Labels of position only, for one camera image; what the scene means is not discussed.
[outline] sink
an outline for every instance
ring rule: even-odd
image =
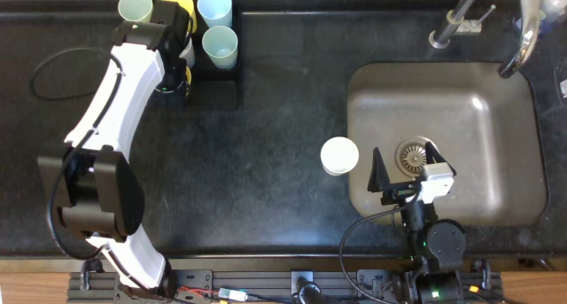
[[[419,173],[429,139],[457,171],[449,194],[435,200],[439,218],[465,225],[527,225],[539,218],[548,197],[532,90],[521,74],[500,78],[498,67],[379,63],[356,71],[347,123],[360,158],[348,181],[362,216],[392,208],[380,204],[381,194],[367,192],[372,150],[380,149],[391,182],[404,182]]]

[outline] wooden surface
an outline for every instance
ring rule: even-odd
[[[503,272],[502,279],[510,300],[567,303],[567,272]],[[2,273],[0,304],[64,304],[68,280],[68,273]]]

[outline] plastic cup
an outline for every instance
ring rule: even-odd
[[[351,139],[337,136],[322,146],[322,167],[329,175],[343,175],[356,166],[358,155],[358,148]]]
[[[195,33],[197,31],[197,17],[195,17],[195,4],[193,0],[164,0],[168,2],[177,2],[185,11],[189,13],[189,16],[193,19],[193,30],[192,32]]]
[[[152,0],[120,0],[118,2],[118,13],[124,20],[150,22]]]
[[[189,44],[179,55],[179,58],[185,58],[187,60],[187,66],[193,68],[195,66],[195,49],[193,48],[193,39],[189,40]]]
[[[209,27],[232,27],[232,0],[198,0],[197,8]]]
[[[219,69],[231,69],[237,64],[237,47],[237,34],[228,27],[211,27],[203,35],[203,49]]]

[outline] sink drain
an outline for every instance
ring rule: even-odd
[[[425,144],[429,141],[431,140],[424,136],[414,136],[398,145],[396,162],[401,172],[412,177],[422,172],[423,166],[427,164]]]

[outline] faucet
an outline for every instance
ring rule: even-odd
[[[439,29],[432,31],[430,34],[429,41],[433,47],[443,49],[449,45],[451,36],[464,23],[464,15],[474,1],[461,0],[454,10],[447,13]],[[498,74],[502,78],[509,78],[524,65],[532,54],[535,43],[538,40],[538,33],[540,32],[540,0],[520,0],[520,3],[522,5],[522,35],[520,44],[517,52],[512,55],[511,59],[503,62],[498,69]]]

